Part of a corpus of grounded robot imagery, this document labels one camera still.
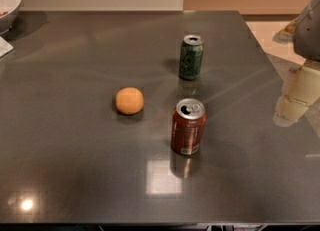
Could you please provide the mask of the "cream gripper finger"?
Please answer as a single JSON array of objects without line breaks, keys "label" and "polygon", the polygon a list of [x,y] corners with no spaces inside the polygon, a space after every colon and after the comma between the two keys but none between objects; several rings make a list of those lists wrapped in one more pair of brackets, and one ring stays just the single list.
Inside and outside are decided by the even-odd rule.
[{"label": "cream gripper finger", "polygon": [[320,98],[320,62],[307,60],[286,72],[273,121],[289,127],[299,121],[309,107]]}]

